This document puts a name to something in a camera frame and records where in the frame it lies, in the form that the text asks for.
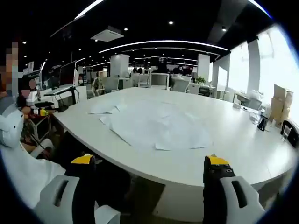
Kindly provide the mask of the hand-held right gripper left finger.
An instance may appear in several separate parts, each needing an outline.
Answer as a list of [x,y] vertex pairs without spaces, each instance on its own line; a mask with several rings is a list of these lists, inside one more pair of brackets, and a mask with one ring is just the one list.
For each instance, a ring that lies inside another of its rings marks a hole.
[[56,176],[40,193],[34,212],[43,224],[95,223],[93,180],[95,158],[74,159],[64,175]]

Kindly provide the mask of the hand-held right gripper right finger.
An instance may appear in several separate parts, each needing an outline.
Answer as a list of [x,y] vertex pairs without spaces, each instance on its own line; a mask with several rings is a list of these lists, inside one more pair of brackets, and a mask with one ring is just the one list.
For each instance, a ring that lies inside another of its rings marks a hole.
[[255,224],[265,212],[259,193],[221,157],[205,157],[203,183],[204,224]]

